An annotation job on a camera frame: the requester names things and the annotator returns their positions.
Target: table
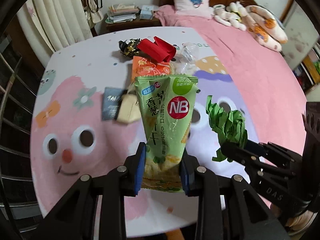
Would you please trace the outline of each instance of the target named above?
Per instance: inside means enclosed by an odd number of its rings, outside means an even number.
[[[106,28],[108,32],[118,32],[123,30],[135,29],[135,28],[144,28],[144,27],[157,27],[161,26],[161,23],[158,18],[153,17],[152,20],[140,20],[139,15],[136,19],[132,20],[132,22],[124,22],[124,23],[114,23],[114,24],[106,24]]]
[[[189,41],[199,47],[196,76],[201,92],[196,96],[186,144],[188,153],[218,175],[241,174],[249,181],[238,163],[212,161],[219,143],[205,113],[207,95],[213,95],[212,100],[226,108],[242,111],[249,139],[258,140],[239,91],[208,44],[192,28],[125,30],[64,48],[55,52],[48,63],[34,108],[30,151],[36,196],[44,216],[82,174],[106,174],[135,154],[140,141],[146,141],[141,121],[130,125],[102,122],[101,101],[106,86],[126,88],[130,84],[132,61],[120,54],[118,41],[154,41],[154,36],[174,45],[177,52]],[[88,147],[79,143],[83,130],[91,131],[94,138]],[[137,197],[125,198],[127,236],[151,235],[189,225],[196,221],[197,204],[196,197],[188,198],[183,193],[142,189]]]

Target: cartoon red nose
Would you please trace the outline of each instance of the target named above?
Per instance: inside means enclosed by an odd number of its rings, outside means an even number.
[[[72,151],[70,149],[65,149],[62,152],[62,160],[65,163],[71,163],[71,161],[72,161]]]

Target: paper stack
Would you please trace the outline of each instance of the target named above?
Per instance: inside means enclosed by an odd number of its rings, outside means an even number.
[[[135,4],[113,4],[109,6],[107,24],[132,21],[136,18],[139,9]]]

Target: folded red paper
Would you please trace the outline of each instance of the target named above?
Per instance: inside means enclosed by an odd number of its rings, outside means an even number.
[[[157,36],[155,36],[154,39],[154,43],[148,39],[143,39],[138,44],[137,48],[148,54],[157,62],[169,62],[174,55],[176,55],[176,48]]]

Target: white curtain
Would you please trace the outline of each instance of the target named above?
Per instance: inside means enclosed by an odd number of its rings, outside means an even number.
[[[28,0],[17,16],[44,67],[53,52],[92,38],[81,0]]]

